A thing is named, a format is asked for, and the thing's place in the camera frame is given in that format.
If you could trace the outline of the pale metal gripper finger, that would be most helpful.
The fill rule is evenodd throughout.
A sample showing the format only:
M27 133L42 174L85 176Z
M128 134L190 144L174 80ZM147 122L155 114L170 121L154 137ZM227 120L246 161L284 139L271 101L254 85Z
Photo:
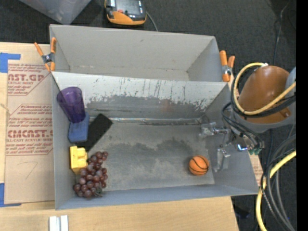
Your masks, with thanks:
M218 128L216 122L206 123L201 125L201 130L199 133L200 138L206 138L208 136L215 135L226 135L228 134L228 129L226 128Z
M215 172L227 170L229 168L231 154L226 149L218 148L216 152L216 165L213 167Z

